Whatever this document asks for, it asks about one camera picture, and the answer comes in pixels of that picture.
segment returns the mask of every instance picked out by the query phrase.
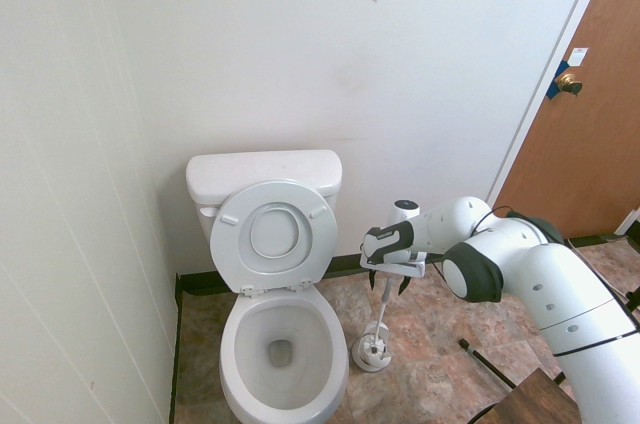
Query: brown tile floor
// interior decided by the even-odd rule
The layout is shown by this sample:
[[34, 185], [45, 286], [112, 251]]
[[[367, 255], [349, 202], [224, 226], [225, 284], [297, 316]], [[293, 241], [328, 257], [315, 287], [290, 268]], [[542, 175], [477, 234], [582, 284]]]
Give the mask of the brown tile floor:
[[[623, 292], [640, 285], [640, 254], [626, 240], [580, 251]], [[317, 285], [336, 310], [347, 344], [377, 317], [384, 282], [369, 289], [366, 274]], [[227, 406], [218, 374], [220, 339], [236, 296], [184, 295], [176, 397], [176, 424], [239, 422]], [[401, 296], [384, 322], [391, 330], [391, 365], [367, 374], [351, 364], [347, 393], [331, 424], [467, 423], [501, 400], [508, 388], [457, 344], [464, 337], [511, 380], [537, 367], [554, 377], [560, 368], [523, 305], [511, 296], [498, 304], [457, 299], [430, 266]], [[571, 395], [567, 383], [563, 389]]]

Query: door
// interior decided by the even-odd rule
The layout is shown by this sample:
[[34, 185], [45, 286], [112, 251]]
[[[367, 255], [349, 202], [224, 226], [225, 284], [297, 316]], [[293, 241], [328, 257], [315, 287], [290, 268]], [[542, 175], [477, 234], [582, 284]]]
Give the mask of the door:
[[640, 0], [591, 0], [565, 60], [576, 47], [582, 91], [545, 98], [496, 201], [565, 237], [613, 232], [640, 205]]

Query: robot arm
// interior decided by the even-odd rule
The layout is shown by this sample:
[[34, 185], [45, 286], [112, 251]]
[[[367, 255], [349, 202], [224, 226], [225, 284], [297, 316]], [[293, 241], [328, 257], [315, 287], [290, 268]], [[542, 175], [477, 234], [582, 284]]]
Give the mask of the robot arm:
[[389, 255], [398, 251], [443, 254], [469, 238], [485, 217], [485, 225], [495, 219], [489, 206], [478, 198], [449, 201], [384, 229], [372, 228], [364, 237], [362, 253], [369, 264], [397, 262]]
[[502, 292], [515, 295], [571, 382], [583, 422], [636, 422], [637, 323], [572, 251], [550, 242], [553, 235], [544, 221], [498, 218], [483, 201], [467, 197], [372, 229], [362, 259], [372, 268], [399, 252], [444, 254], [443, 274], [458, 297], [499, 302]]

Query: door knob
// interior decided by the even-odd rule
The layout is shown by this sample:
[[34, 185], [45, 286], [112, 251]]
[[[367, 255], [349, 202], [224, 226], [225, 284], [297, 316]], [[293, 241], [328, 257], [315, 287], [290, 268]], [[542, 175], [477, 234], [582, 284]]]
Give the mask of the door knob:
[[582, 83], [580, 81], [576, 81], [576, 76], [573, 74], [564, 74], [563, 76], [560, 76], [556, 79], [556, 84], [558, 84], [558, 89], [562, 92], [570, 92], [576, 96], [582, 89]]

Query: toilet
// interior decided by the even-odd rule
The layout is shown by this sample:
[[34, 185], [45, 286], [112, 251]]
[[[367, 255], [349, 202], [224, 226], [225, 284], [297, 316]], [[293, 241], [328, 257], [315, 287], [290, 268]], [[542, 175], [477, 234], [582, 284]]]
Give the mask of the toilet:
[[187, 166], [213, 262], [238, 294], [220, 379], [244, 424], [323, 423], [344, 395], [344, 333], [314, 287], [336, 249], [341, 181], [333, 151], [214, 154]]

